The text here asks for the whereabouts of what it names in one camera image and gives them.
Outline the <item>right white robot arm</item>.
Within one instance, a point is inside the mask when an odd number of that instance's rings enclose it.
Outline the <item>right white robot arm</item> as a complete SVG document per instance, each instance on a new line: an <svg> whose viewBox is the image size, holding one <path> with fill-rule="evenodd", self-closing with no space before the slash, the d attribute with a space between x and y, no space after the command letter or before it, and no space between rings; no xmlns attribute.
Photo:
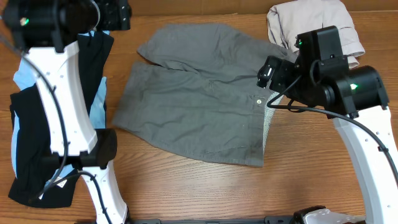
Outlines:
<svg viewBox="0 0 398 224"><path fill-rule="evenodd" d="M290 99L286 105L270 100L270 108L331 119L361 188L365 217L317 206L296 212L296 223L397 223L397 146L389 99L375 69L351 70L343 55L299 57L294 63L270 56L257 74L257 85Z"/></svg>

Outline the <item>grey shorts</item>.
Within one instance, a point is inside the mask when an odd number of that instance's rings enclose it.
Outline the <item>grey shorts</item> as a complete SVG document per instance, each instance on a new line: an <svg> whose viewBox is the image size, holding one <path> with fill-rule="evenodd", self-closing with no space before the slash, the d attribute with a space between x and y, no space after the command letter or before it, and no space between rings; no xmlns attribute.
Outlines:
<svg viewBox="0 0 398 224"><path fill-rule="evenodd" d="M137 51L116 127L179 156L263 166L275 93L257 73L294 53L226 24L169 24Z"/></svg>

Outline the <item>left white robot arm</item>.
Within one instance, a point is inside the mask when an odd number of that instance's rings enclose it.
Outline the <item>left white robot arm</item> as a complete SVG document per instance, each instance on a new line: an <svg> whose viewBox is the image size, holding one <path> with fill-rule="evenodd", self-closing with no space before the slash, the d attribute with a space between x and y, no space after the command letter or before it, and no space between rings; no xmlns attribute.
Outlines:
<svg viewBox="0 0 398 224"><path fill-rule="evenodd" d="M78 179L96 223L130 223L114 172L117 136L105 126L103 69L130 28L127 1L8 1L2 17L27 81L11 95L16 177L9 197L36 208L71 205Z"/></svg>

